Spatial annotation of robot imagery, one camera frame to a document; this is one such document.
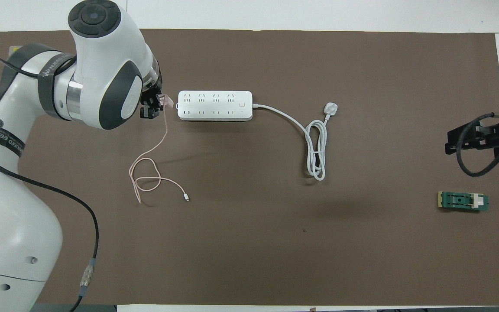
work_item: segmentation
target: power outlet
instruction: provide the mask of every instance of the power outlet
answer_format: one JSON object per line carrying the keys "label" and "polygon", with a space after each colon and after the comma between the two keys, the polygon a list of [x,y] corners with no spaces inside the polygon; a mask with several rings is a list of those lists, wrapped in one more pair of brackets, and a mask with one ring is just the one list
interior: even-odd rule
{"label": "power outlet", "polygon": [[188,121],[234,122],[253,117],[250,91],[180,91],[178,117]]}

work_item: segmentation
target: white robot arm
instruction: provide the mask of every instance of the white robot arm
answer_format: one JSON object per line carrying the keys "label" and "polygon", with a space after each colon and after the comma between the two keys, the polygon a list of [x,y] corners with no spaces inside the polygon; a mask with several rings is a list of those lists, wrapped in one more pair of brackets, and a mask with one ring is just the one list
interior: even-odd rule
{"label": "white robot arm", "polygon": [[[103,130],[129,119],[139,100],[143,118],[159,114],[159,65],[123,8],[108,0],[83,1],[71,10],[69,26],[76,59],[43,44],[29,44],[8,63],[35,75],[9,66],[3,70],[0,166],[11,174],[17,172],[33,123],[44,113]],[[53,212],[22,181],[0,171],[0,311],[30,310],[61,244]],[[88,271],[93,264],[91,260]]]}

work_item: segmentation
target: power cord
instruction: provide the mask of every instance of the power cord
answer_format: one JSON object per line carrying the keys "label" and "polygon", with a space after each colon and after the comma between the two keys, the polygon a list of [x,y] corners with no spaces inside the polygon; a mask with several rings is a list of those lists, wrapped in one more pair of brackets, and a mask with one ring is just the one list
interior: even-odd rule
{"label": "power cord", "polygon": [[82,297],[78,296],[78,299],[75,302],[75,305],[71,308],[71,310],[69,310],[69,312],[74,312],[78,308],[78,306],[80,305],[81,301],[82,301]]}
{"label": "power cord", "polygon": [[[161,103],[164,103],[167,100],[167,98],[168,98],[168,96],[164,95],[164,94],[161,94],[160,97],[162,97]],[[132,162],[132,165],[128,169],[128,175],[130,176],[130,181],[132,182],[132,186],[134,188],[134,194],[136,195],[136,199],[138,200],[138,203],[140,203],[140,204],[142,202],[141,201],[141,197],[140,197],[140,191],[150,192],[150,191],[156,189],[157,187],[159,187],[159,185],[161,185],[161,181],[162,180],[172,182],[174,185],[178,186],[180,188],[180,190],[182,191],[182,194],[184,194],[184,200],[186,200],[187,202],[190,201],[190,198],[188,197],[188,194],[186,194],[186,191],[184,191],[184,188],[182,188],[182,186],[180,186],[180,184],[178,184],[177,182],[175,182],[175,181],[173,181],[171,179],[163,178],[161,176],[161,173],[157,169],[157,165],[155,164],[155,161],[153,159],[149,158],[149,157],[144,157],[144,155],[146,155],[146,154],[152,152],[153,150],[155,150],[156,148],[158,148],[158,146],[161,145],[161,143],[165,140],[165,137],[167,136],[167,133],[168,133],[168,124],[167,124],[167,113],[166,113],[165,109],[163,109],[163,118],[165,119],[165,134],[163,135],[163,137],[161,138],[161,140],[159,141],[159,143],[157,143],[156,146],[153,146],[153,148],[151,148],[150,150],[147,150],[147,152],[141,153],[140,156],[138,156],[134,160],[134,162]],[[153,168],[154,168],[155,172],[157,172],[157,176],[141,176],[140,178],[134,178],[134,169],[136,169],[137,164],[139,164],[140,162],[142,162],[144,160],[149,160],[151,162],[151,164],[153,165]],[[150,189],[144,189],[144,188],[142,188],[138,184],[139,180],[157,180],[158,182],[152,188],[150,188]]]}
{"label": "power cord", "polygon": [[[307,125],[307,127],[303,127],[301,123],[292,118],[286,113],[279,111],[276,108],[254,104],[253,108],[265,108],[271,110],[277,114],[283,115],[293,123],[295,123],[302,131],[303,136],[305,137],[305,141],[307,142],[307,172],[317,181],[322,181],[325,177],[325,149],[327,148],[327,122],[336,114],[338,110],[338,105],[335,103],[327,103],[324,107],[323,112],[326,114],[324,121],[314,120]],[[317,139],[317,150],[313,147],[313,140],[311,140],[311,128],[315,127],[319,131],[319,138]]]}

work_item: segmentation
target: power strip switch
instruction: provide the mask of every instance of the power strip switch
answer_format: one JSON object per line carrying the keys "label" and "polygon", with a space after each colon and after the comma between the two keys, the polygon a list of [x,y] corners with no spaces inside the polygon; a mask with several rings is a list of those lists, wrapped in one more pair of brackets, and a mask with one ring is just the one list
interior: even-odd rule
{"label": "power strip switch", "polygon": [[180,91],[178,117],[187,121],[244,122],[253,117],[250,91]]}

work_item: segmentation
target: brown table mat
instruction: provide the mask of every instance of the brown table mat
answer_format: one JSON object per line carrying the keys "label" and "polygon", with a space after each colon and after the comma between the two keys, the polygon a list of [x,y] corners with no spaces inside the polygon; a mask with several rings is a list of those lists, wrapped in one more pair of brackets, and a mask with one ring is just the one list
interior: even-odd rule
{"label": "brown table mat", "polygon": [[[304,173],[301,131],[265,110],[241,123],[183,122],[152,153],[166,178],[139,205],[127,175],[164,134],[137,116],[105,132],[43,116],[19,170],[89,203],[100,222],[98,304],[499,305],[499,166],[466,176],[446,132],[499,111],[492,34],[144,30],[164,91],[249,90],[303,124],[328,123],[327,177]],[[68,32],[0,32],[0,56]],[[491,152],[467,153],[473,169]],[[152,174],[144,164],[137,175]],[[75,202],[31,188],[63,227],[40,302],[73,302],[93,226]],[[490,196],[444,211],[437,191]]]}

